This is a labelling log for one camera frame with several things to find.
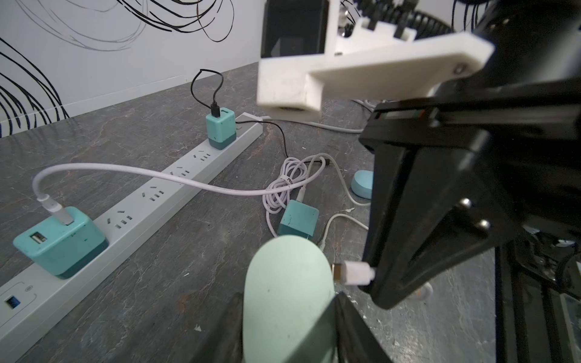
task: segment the teal usb charger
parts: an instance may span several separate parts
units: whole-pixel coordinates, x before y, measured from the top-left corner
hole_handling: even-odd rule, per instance
[[[236,121],[234,111],[226,107],[220,108],[220,116],[213,116],[211,113],[206,116],[206,130],[208,140],[213,148],[224,149],[236,140]]]
[[[278,225],[278,235],[295,235],[311,239],[315,233],[318,218],[319,209],[291,200]]]
[[[66,207],[73,222],[62,224],[50,216],[14,238],[12,244],[43,269],[68,279],[107,246],[103,232],[83,212]]]

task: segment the usb charger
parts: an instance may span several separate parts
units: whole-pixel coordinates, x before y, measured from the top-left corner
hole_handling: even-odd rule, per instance
[[[50,216],[24,231],[12,244],[52,275],[67,279],[107,248],[105,235],[75,207],[66,207],[73,221],[63,224]]]

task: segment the white power strip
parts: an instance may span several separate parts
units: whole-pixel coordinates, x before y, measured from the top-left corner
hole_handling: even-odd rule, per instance
[[[260,120],[243,113],[237,121]],[[206,139],[163,172],[208,183],[262,134],[261,124],[236,125],[223,150]],[[200,189],[152,178],[95,219],[109,247],[67,280],[33,264],[0,287],[0,361],[15,362],[149,239]],[[17,298],[12,308],[5,301]]]

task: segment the table surface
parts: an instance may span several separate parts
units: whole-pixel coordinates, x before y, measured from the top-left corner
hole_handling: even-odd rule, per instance
[[[240,114],[258,116],[257,64],[226,72],[218,102]],[[196,82],[196,96],[210,100],[217,76]],[[59,163],[115,163],[162,170],[206,139],[205,115],[189,84],[0,139],[0,283],[31,264],[11,244],[22,230],[47,217],[35,201],[32,177]],[[361,128],[361,106],[326,100],[323,123]],[[373,155],[353,134],[279,122],[288,152],[304,158],[326,152],[350,182],[371,170]],[[264,133],[213,184],[266,187],[285,156],[280,131]],[[96,218],[148,180],[112,172],[73,171],[51,175],[48,193],[65,206]],[[315,239],[333,214],[352,208],[337,174],[327,169],[309,184],[305,203],[319,209]],[[348,212],[368,222],[368,208]],[[273,218],[274,225],[279,218]],[[359,260],[366,231],[344,218],[333,222],[325,255],[330,261]],[[189,361],[235,292],[243,291],[246,269],[271,238],[260,197],[201,191],[77,307],[34,345],[21,362]],[[432,280],[425,302],[403,301],[385,311],[356,287],[341,287],[352,299],[395,362],[493,362],[494,255],[488,251]]]

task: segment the white cable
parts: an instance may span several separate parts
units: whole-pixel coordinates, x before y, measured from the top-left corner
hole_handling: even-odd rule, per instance
[[[280,176],[272,183],[270,183],[266,189],[275,190],[274,188],[279,188],[281,185],[296,185],[297,182],[300,182],[301,180],[308,178],[310,175],[310,170],[313,167],[312,165],[314,163],[311,162],[309,164],[309,167],[307,168],[305,161],[315,160],[316,157],[326,157],[331,161],[331,164],[335,166],[335,170],[337,171],[339,180],[341,180],[341,184],[343,185],[343,190],[345,191],[345,193],[347,194],[347,196],[349,197],[353,204],[355,204],[356,206],[363,207],[371,205],[371,203],[359,203],[358,201],[354,200],[353,197],[351,197],[351,193],[349,193],[349,189],[347,187],[347,184],[345,183],[343,175],[341,174],[341,170],[337,166],[337,162],[335,161],[335,159],[333,159],[331,155],[326,153],[319,153],[316,155],[307,156],[303,160],[299,160],[294,157],[289,157],[285,159],[281,167]],[[303,185],[303,187],[300,188],[299,195],[296,198],[298,202],[303,201],[305,188],[306,185]],[[290,192],[273,193],[263,195],[262,197],[262,203],[264,205],[264,209],[266,209],[266,223],[273,237],[278,237],[278,235],[274,231],[274,228],[272,227],[272,223],[270,222],[270,215],[278,214],[282,209],[285,209],[290,200],[291,200]]]
[[[372,104],[369,103],[369,101],[367,100],[360,100],[360,99],[352,99],[353,102],[358,103],[360,105],[362,105],[363,107],[365,107],[366,109],[368,109],[369,111],[373,112],[373,109],[375,108]]]
[[[337,162],[335,161],[335,159],[333,159],[333,157],[331,155],[326,154],[326,153],[317,154],[317,157],[321,157],[321,156],[324,156],[327,159],[329,159],[331,161],[331,164],[335,167],[335,170],[337,171],[337,175],[339,176],[339,180],[341,181],[341,185],[343,185],[343,190],[345,191],[345,194],[347,194],[347,197],[349,198],[349,200],[351,200],[351,203],[355,204],[356,206],[360,206],[360,207],[370,206],[371,203],[359,203],[358,201],[353,199],[353,197],[351,196],[351,193],[349,193],[349,188],[347,187],[347,184],[345,183],[345,179],[343,178],[343,174],[341,174],[341,169],[339,169],[339,166],[337,165]],[[313,164],[314,163],[311,163],[309,165],[309,168],[307,169],[307,175],[306,175],[307,178],[311,174],[311,168],[313,167]]]
[[[281,120],[279,118],[273,119],[270,116],[262,116],[261,119],[262,120],[277,120],[277,121],[294,122],[294,123],[298,123],[298,124],[309,125],[309,126],[314,126],[314,127],[318,127],[318,128],[324,128],[325,130],[331,130],[331,131],[337,131],[337,132],[344,132],[346,134],[360,134],[360,133],[363,132],[363,129],[362,128],[359,128],[359,129],[343,128],[343,127],[330,126],[330,125],[318,124],[318,123],[312,123],[312,122],[306,122],[306,121]]]
[[[295,183],[304,180],[307,175],[307,165],[304,162],[309,158],[313,159],[312,156],[303,160],[299,160],[295,157],[286,158],[282,163],[279,177],[270,183],[266,187],[266,190],[274,190],[285,185],[294,185]],[[272,233],[274,237],[277,237],[278,235],[274,232],[274,228],[270,222],[270,214],[278,214],[282,209],[286,208],[290,200],[290,191],[265,194],[262,196],[262,204],[266,210],[266,223],[268,224],[270,233]]]
[[[317,170],[317,172],[312,177],[303,179],[302,181],[299,181],[296,184],[281,186],[279,188],[268,189],[268,190],[259,189],[259,190],[254,190],[254,191],[240,191],[237,189],[227,189],[227,188],[222,188],[219,186],[200,183],[200,182],[197,182],[194,180],[176,177],[175,175],[163,174],[162,172],[159,172],[159,171],[136,168],[136,167],[132,167],[132,166],[115,165],[115,164],[98,164],[98,163],[71,163],[71,164],[54,165],[54,166],[48,167],[48,168],[42,170],[41,172],[39,172],[33,179],[33,191],[36,194],[38,201],[42,202],[42,201],[48,200],[50,198],[49,195],[44,193],[40,188],[41,181],[45,177],[47,177],[48,175],[51,175],[51,174],[59,172],[59,171],[66,171],[66,170],[103,170],[103,171],[128,172],[131,174],[145,175],[147,177],[152,177],[152,178],[165,179],[165,180],[173,181],[176,183],[181,183],[181,184],[193,186],[196,188],[200,188],[200,189],[203,189],[205,191],[211,191],[211,192],[222,193],[222,194],[227,194],[227,195],[258,196],[258,195],[266,195],[266,194],[282,193],[282,192],[291,191],[292,189],[299,188],[299,187],[315,180],[315,178],[317,178],[322,173],[323,169],[325,168],[325,159],[323,157],[319,157],[319,155],[313,155],[311,157],[311,164],[313,164],[313,161],[316,160],[316,158],[319,158],[321,160],[321,167]],[[69,221],[70,215],[68,213],[66,213],[66,211],[64,209],[60,209],[58,214],[54,214],[50,209],[47,209],[47,210],[49,212],[51,212],[51,214],[53,214],[56,218],[58,218],[58,220],[61,221],[63,224],[70,223],[70,221]]]
[[[319,248],[321,249],[321,251],[323,251],[325,249],[325,241],[327,239],[327,234],[329,234],[329,227],[331,226],[331,222],[337,217],[345,217],[348,220],[352,220],[353,222],[359,224],[359,226],[361,226],[362,228],[365,228],[366,231],[369,231],[369,227],[367,227],[366,225],[364,225],[360,221],[356,220],[355,218],[351,217],[350,215],[342,214],[342,213],[335,214],[331,218],[329,218],[329,220],[327,221],[327,226],[325,227],[325,233],[323,234],[323,238],[321,238],[321,241],[319,242]]]

